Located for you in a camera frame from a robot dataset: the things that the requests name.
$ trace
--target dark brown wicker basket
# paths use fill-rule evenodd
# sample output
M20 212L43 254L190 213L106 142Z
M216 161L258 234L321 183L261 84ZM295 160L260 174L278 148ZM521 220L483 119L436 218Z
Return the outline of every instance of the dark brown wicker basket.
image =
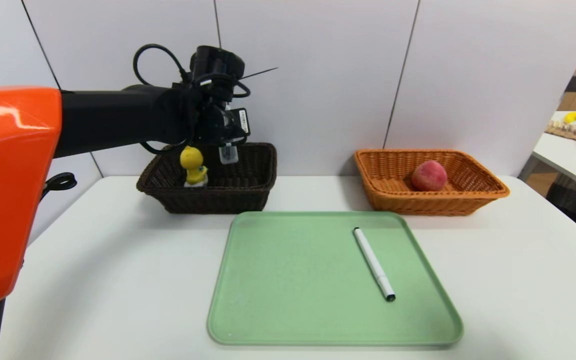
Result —
M239 161L222 164L219 148L197 146L208 168L208 186L184 187L181 149L157 155L137 182L137 189L157 199L172 214L239 214L260 211L277 178L277 150L270 143L237 147Z

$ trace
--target black robot arm segment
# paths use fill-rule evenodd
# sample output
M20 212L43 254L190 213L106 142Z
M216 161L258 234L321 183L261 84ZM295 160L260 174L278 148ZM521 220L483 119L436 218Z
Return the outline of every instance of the black robot arm segment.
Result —
M160 45L144 45L133 60L138 78L138 57L149 48L172 54ZM121 91L62 91L61 135L54 157L137 143L159 153L148 141L179 146L245 142L250 135L245 109L227 107L233 98L250 95L240 82L243 60L221 48L199 46L190 59L192 74L179 64L178 68L182 82L174 82L171 88L142 84ZM233 94L234 87L244 93Z
M189 136L179 89L134 85L122 91L62 91L61 136L55 158Z

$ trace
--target orange robot arm cover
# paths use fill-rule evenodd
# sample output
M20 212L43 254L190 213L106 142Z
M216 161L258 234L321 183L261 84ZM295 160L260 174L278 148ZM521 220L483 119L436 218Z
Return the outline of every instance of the orange robot arm cover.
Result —
M12 291L62 129L53 88L0 88L0 300Z

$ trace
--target white marker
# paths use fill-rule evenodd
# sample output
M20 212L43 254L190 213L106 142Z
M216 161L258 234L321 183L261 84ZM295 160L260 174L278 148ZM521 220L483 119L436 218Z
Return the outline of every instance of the white marker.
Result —
M394 301L395 291L393 291L391 283L388 281L388 277L386 276L384 269L382 269L382 265L379 264L379 260L377 260L377 256L375 256L373 249L370 248L370 244L368 243L368 239L366 239L364 232L358 227L355 227L352 232L359 243L359 248L361 248L363 257L368 262L368 265L370 265L372 275L374 275L375 280L377 280L377 284L379 284L386 301Z

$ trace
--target white wall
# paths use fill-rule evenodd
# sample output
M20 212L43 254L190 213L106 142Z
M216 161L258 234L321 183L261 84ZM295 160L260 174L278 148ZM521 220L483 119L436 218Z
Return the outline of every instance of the white wall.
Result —
M387 148L516 176L576 69L576 0L422 0Z
M222 46L242 57L250 141L273 143L278 173L356 171L381 148L417 0L217 0Z
M0 0L0 86L7 85L57 87L20 0ZM64 171L75 174L78 185L39 203L29 244L101 178L89 153L55 159L48 177Z
M219 46L212 0L25 0L25 4L52 69L67 90L112 91L139 84L133 56L142 45L169 48L187 71L198 45ZM144 52L139 71L153 85L179 81L174 62L160 50ZM141 174L153 159L140 145L93 155L103 176Z

